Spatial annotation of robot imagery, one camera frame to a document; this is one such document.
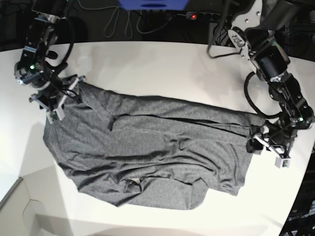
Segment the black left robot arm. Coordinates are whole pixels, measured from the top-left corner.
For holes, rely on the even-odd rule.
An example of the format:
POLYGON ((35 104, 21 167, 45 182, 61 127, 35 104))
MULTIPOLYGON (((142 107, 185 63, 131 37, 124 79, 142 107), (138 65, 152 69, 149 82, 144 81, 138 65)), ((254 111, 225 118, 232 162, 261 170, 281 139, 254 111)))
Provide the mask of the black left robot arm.
POLYGON ((248 151, 266 147, 280 160, 289 158, 294 139, 299 130, 306 130, 315 121, 312 108, 301 93, 294 76, 287 71, 290 59, 276 41, 275 31, 280 30, 301 8, 314 5, 313 0, 251 0, 232 17, 228 36, 240 55, 250 65, 252 72, 244 84, 245 97, 258 115, 267 119, 269 132, 254 133, 248 151), (266 115, 257 108, 248 93, 248 84, 253 76, 265 81, 271 98, 280 105, 281 112, 266 115))

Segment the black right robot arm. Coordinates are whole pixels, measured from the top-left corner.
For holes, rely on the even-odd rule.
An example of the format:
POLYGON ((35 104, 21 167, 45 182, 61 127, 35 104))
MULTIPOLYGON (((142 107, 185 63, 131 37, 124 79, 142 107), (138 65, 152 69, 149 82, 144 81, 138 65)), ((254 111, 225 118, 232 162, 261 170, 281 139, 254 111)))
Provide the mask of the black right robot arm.
POLYGON ((77 75, 60 78, 59 74, 68 66, 67 60, 75 42, 75 31, 69 13, 74 1, 72 0, 36 0, 31 10, 35 18, 29 26, 20 60, 15 64, 14 76, 19 84, 31 86, 36 90, 29 97, 30 102, 39 104, 40 109, 56 112, 64 108, 64 102, 70 98, 81 103, 79 93, 75 90, 79 82, 77 75), (60 21, 66 22, 70 42, 62 61, 53 66, 48 59, 56 60, 58 54, 51 51, 50 46, 58 39, 55 25, 60 21))

